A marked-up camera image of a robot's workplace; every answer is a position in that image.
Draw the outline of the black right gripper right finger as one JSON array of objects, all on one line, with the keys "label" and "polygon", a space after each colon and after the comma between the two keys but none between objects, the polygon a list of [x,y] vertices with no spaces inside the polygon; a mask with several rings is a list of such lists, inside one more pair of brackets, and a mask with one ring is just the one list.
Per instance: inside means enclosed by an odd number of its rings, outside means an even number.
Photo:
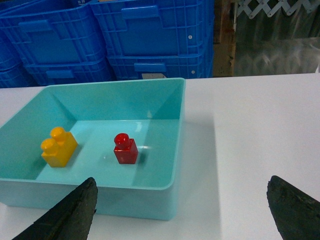
[{"label": "black right gripper right finger", "polygon": [[320,238],[320,202],[279,176],[267,184],[267,200],[278,232],[284,240]]}]

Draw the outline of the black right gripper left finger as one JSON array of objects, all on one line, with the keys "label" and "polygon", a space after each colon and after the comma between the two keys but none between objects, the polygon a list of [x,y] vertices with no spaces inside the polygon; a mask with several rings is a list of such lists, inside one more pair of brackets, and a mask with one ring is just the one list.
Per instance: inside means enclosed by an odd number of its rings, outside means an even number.
[{"label": "black right gripper left finger", "polygon": [[96,181],[89,177],[14,239],[86,240],[97,199]]}]

